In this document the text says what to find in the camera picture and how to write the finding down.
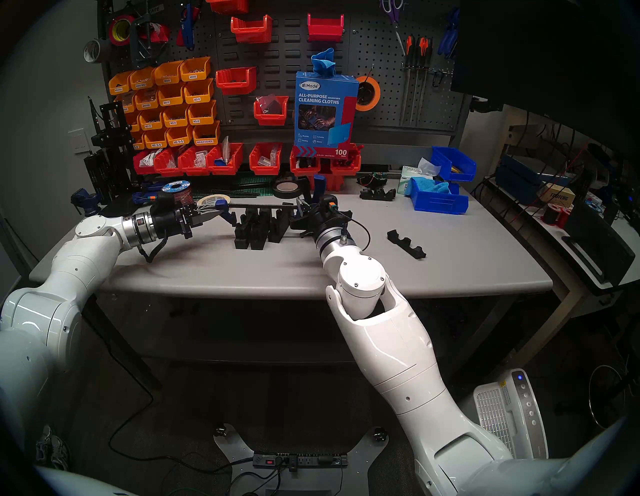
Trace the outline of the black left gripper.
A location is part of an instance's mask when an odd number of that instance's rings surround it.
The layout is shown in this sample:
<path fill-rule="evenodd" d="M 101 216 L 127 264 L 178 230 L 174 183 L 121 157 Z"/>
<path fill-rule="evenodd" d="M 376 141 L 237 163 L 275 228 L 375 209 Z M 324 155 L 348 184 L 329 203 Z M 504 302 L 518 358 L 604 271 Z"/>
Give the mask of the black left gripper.
<path fill-rule="evenodd" d="M 172 236 L 193 237 L 192 227 L 202 226 L 225 213 L 223 205 L 201 205 L 193 209 L 193 204 L 169 207 L 152 205 L 152 224 L 156 239 L 168 239 Z"/>

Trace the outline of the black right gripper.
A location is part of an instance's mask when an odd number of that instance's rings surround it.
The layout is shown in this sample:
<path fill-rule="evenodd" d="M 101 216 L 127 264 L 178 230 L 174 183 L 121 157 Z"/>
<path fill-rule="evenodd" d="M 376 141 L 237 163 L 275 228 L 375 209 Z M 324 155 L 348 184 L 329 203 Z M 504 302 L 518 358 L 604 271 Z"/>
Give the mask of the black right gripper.
<path fill-rule="evenodd" d="M 290 228 L 301 231 L 300 238 L 312 237 L 314 240 L 329 229 L 343 228 L 344 224 L 345 218 L 338 212 L 309 212 L 309 203 L 302 197 L 296 199 L 295 213 L 290 217 Z"/>

